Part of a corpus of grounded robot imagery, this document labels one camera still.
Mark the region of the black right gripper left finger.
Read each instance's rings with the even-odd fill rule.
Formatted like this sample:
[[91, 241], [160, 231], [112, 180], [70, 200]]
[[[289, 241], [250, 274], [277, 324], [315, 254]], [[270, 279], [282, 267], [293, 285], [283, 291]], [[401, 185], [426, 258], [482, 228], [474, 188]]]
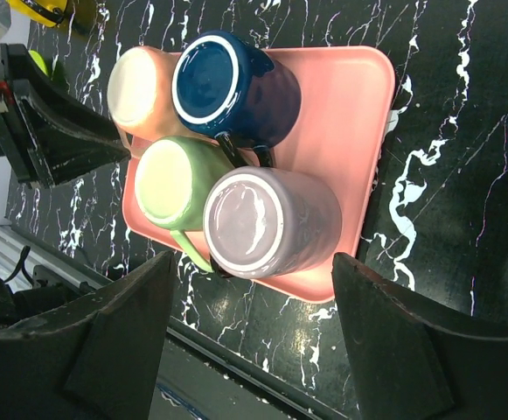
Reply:
[[0, 419], [145, 419], [177, 268], [164, 251], [30, 317], [0, 278]]

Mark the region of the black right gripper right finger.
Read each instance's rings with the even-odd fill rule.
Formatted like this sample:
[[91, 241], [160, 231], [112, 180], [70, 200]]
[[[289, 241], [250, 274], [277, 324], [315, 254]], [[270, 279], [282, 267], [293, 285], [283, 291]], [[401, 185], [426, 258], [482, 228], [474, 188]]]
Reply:
[[345, 253], [332, 281], [364, 419], [508, 419], [508, 328], [385, 279]]

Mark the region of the light green mug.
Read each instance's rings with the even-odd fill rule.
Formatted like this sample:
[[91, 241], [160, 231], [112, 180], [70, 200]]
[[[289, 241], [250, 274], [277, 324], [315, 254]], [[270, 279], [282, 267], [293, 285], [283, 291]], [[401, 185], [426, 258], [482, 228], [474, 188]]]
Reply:
[[202, 270], [212, 265], [187, 233], [203, 229], [207, 197], [234, 166], [214, 143], [187, 136], [166, 136], [140, 156], [134, 181], [136, 202], [146, 219], [165, 228]]

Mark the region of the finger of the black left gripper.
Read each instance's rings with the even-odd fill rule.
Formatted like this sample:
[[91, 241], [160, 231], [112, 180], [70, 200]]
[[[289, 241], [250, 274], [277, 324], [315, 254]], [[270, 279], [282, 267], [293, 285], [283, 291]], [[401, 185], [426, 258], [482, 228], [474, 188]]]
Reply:
[[17, 180], [53, 188], [129, 158], [114, 123], [47, 76], [21, 44], [0, 45], [0, 157]]

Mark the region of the peach pink mug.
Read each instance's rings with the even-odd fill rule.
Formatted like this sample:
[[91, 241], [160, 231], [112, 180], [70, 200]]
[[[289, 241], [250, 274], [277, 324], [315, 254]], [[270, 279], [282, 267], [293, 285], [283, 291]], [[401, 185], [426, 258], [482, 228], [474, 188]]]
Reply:
[[133, 158], [144, 149], [128, 136], [155, 142], [167, 136], [207, 137], [187, 129], [173, 106], [171, 83], [178, 56], [152, 46], [128, 49], [108, 79], [108, 110], [123, 146]]

